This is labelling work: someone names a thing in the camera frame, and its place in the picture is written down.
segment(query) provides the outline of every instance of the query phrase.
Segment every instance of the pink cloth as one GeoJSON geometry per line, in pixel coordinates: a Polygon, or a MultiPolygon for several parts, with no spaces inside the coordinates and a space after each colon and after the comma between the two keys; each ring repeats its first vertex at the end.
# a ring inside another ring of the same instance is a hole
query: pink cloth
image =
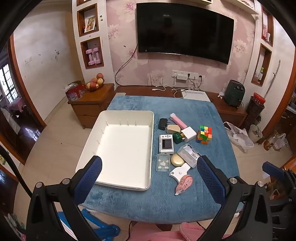
{"type": "Polygon", "coordinates": [[[196,241],[203,232],[197,223],[181,223],[179,231],[162,232],[155,224],[138,222],[131,229],[129,241],[196,241]]]}
{"type": "Polygon", "coordinates": [[[9,110],[19,110],[22,112],[22,107],[25,105],[22,97],[17,97],[11,104],[8,105],[9,110]]]}

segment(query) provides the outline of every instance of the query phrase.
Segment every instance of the white plastic tray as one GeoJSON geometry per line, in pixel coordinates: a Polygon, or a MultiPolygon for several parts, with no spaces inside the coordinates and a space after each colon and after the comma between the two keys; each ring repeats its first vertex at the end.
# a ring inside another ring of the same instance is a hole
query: white plastic tray
{"type": "Polygon", "coordinates": [[[144,191],[151,183],[154,113],[102,111],[83,148],[76,171],[93,155],[102,159],[97,184],[144,191]]]}

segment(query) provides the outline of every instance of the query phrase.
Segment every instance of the pink floral wallpaper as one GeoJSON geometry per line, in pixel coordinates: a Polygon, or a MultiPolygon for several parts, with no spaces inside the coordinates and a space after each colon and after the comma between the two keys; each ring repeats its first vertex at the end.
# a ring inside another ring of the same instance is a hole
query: pink floral wallpaper
{"type": "MultiPolygon", "coordinates": [[[[114,74],[130,58],[137,45],[135,11],[140,0],[107,0],[107,23],[114,74]]],[[[196,72],[203,76],[200,88],[220,92],[230,79],[244,82],[254,45],[255,20],[249,13],[225,0],[205,6],[188,1],[174,1],[210,9],[234,19],[233,48],[228,65],[190,56],[135,53],[117,74],[122,85],[173,85],[172,70],[196,72]]],[[[191,82],[177,81],[177,87],[193,87],[191,82]]]]}

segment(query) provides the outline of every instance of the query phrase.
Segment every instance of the blue mesh gripper pad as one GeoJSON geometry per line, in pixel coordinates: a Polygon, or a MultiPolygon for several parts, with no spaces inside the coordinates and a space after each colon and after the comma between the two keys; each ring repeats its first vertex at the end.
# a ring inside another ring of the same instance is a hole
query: blue mesh gripper pad
{"type": "Polygon", "coordinates": [[[284,171],[268,161],[263,163],[262,170],[279,181],[284,179],[284,171]]]}
{"type": "Polygon", "coordinates": [[[223,205],[226,200],[225,188],[201,156],[197,160],[196,167],[214,201],[223,205]]]}
{"type": "Polygon", "coordinates": [[[96,179],[102,171],[102,160],[97,157],[90,168],[86,171],[77,186],[74,188],[74,202],[75,204],[84,203],[87,195],[92,189],[96,179]]]}

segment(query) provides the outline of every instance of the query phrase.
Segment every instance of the flat screen tv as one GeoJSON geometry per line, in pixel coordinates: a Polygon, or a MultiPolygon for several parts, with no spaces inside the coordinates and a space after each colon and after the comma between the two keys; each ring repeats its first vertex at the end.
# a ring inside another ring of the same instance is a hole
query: flat screen tv
{"type": "Polygon", "coordinates": [[[177,3],[137,3],[139,53],[197,56],[228,64],[234,20],[177,3]]]}

